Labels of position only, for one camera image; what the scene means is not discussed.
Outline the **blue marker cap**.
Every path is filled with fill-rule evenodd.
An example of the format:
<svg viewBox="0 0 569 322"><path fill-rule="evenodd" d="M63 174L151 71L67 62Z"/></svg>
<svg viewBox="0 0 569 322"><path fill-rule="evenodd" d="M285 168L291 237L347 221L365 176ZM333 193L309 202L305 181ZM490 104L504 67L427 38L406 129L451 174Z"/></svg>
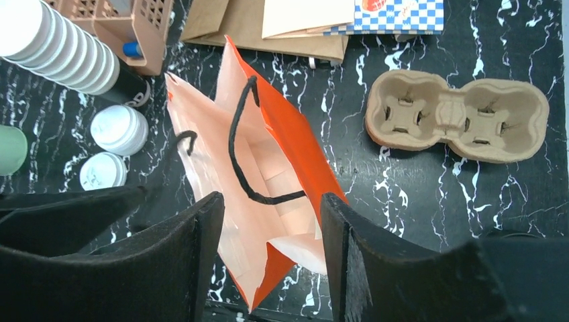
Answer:
<svg viewBox="0 0 569 322"><path fill-rule="evenodd" d="M122 46L123 54L130 58L143 58L142 49L138 42L128 42L124 43Z"/></svg>

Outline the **brown kraft paper bag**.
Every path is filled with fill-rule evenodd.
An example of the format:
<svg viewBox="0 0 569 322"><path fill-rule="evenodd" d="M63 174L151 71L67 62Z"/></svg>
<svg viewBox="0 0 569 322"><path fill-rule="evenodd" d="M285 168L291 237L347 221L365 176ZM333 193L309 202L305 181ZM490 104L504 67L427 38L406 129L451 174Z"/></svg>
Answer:
<svg viewBox="0 0 569 322"><path fill-rule="evenodd" d="M224 46L228 35L240 49L343 62L348 36L263 40L263 9L263 1L192 1L180 41Z"/></svg>

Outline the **stack of white paper cups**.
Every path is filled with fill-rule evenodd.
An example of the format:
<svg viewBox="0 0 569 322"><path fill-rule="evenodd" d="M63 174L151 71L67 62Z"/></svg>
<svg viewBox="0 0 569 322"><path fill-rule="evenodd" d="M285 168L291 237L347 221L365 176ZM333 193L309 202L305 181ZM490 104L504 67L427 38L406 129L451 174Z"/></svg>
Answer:
<svg viewBox="0 0 569 322"><path fill-rule="evenodd" d="M44 1L1 2L1 58L49 81L139 107L150 84Z"/></svg>

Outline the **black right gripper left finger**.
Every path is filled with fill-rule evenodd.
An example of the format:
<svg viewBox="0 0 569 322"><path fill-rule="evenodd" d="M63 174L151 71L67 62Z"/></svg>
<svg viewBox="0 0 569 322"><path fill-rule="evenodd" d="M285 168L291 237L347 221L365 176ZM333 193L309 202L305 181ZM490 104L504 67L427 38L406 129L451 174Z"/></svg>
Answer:
<svg viewBox="0 0 569 322"><path fill-rule="evenodd" d="M221 193L82 253L154 195L142 186L2 195L1 320L200 321L221 235Z"/></svg>

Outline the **green paper cup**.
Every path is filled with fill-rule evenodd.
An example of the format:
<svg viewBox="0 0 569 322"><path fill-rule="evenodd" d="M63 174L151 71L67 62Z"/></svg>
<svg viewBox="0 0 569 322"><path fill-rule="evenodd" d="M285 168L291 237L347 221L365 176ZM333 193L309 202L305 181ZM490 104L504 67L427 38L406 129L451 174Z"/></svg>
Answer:
<svg viewBox="0 0 569 322"><path fill-rule="evenodd" d="M28 141L17 127L1 125L1 176L17 172L28 154Z"/></svg>

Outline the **blue checkered paper bag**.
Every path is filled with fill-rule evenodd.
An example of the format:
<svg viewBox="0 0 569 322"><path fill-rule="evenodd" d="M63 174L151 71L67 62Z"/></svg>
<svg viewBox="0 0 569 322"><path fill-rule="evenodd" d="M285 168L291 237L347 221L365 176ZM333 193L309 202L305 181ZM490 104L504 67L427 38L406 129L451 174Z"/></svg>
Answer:
<svg viewBox="0 0 569 322"><path fill-rule="evenodd" d="M369 0L354 2L354 22L333 26L324 36L362 34L440 34L442 0Z"/></svg>

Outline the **orange paper bag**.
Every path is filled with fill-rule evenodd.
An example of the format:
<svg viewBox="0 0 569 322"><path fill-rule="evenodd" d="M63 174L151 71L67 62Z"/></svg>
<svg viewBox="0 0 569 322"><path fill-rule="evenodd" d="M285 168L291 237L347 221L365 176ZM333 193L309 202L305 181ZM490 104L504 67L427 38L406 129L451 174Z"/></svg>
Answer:
<svg viewBox="0 0 569 322"><path fill-rule="evenodd" d="M193 131L179 154L196 199L225 199L218 252L249 309L299 264L327 272L321 198L344 195L309 122L227 39L210 99L165 75L174 132Z"/></svg>

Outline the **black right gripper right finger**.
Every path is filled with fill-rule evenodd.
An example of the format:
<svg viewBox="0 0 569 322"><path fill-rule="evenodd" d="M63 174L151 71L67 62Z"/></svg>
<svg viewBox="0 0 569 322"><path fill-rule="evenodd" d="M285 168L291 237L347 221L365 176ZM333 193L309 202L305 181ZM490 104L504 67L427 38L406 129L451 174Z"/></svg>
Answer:
<svg viewBox="0 0 569 322"><path fill-rule="evenodd" d="M321 199L334 321L567 321L568 239L493 231L448 252Z"/></svg>

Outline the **white lid stack upper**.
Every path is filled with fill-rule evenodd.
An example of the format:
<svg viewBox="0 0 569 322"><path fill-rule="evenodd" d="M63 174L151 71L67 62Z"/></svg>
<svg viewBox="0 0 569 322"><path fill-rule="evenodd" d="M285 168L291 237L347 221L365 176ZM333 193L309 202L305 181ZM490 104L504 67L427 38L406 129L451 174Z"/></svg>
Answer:
<svg viewBox="0 0 569 322"><path fill-rule="evenodd" d="M125 105L112 105L98 112L90 126L95 143L119 156L132 156L145 145L149 132L146 118Z"/></svg>

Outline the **brown pulp cup carrier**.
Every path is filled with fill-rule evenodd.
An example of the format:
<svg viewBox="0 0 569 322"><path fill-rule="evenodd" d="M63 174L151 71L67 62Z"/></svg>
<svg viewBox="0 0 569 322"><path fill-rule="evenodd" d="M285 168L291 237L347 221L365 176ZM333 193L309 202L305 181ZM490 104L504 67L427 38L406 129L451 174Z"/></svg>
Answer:
<svg viewBox="0 0 569 322"><path fill-rule="evenodd" d="M437 74L390 70L372 85L365 125L381 146L445 143L460 157L505 164L537 153L549 112L546 96L527 82L484 78L452 89Z"/></svg>

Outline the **pink desk organizer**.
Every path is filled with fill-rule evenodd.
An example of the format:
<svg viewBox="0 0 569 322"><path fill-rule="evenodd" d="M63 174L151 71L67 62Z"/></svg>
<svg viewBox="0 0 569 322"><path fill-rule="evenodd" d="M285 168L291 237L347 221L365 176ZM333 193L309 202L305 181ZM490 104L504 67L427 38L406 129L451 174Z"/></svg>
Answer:
<svg viewBox="0 0 569 322"><path fill-rule="evenodd" d="M127 65L146 76L158 76L174 1L48 1L55 10L106 43ZM124 43L138 42L143 58L123 54Z"/></svg>

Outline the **cream paper bag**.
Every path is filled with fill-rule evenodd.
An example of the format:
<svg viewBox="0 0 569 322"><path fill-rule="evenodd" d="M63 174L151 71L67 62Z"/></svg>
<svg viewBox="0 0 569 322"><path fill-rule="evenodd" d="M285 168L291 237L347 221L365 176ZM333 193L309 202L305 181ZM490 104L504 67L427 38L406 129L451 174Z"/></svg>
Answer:
<svg viewBox="0 0 569 322"><path fill-rule="evenodd" d="M302 38L354 22L351 0L265 0L262 39Z"/></svg>

